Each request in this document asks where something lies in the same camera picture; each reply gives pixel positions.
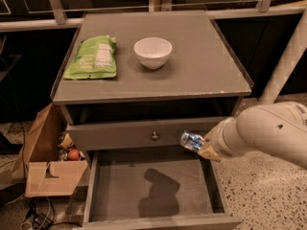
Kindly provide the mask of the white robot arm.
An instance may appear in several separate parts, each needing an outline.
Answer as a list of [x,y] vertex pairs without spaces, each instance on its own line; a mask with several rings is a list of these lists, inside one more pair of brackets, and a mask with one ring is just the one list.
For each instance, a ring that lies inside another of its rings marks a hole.
[[198,155],[220,161],[254,150],[307,169],[307,107],[297,102],[249,107],[211,129]]

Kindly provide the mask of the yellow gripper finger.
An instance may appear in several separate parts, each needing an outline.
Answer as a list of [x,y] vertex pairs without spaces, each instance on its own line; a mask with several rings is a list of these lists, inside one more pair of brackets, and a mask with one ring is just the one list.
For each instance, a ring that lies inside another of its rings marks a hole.
[[202,146],[198,151],[198,155],[204,159],[220,162],[221,156],[213,149],[211,145]]

